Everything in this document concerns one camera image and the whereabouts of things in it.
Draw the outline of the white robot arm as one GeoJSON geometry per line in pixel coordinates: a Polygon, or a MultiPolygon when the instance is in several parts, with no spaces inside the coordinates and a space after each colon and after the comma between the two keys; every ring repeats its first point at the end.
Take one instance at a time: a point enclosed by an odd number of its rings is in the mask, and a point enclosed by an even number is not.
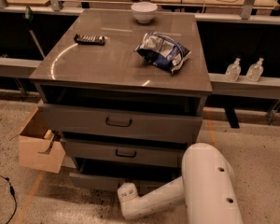
{"type": "Polygon", "coordinates": [[[196,143],[183,155],[179,178],[144,196],[135,184],[122,184],[121,213],[134,219],[184,204],[187,224],[244,224],[233,182],[234,171],[221,152],[196,143]]]}

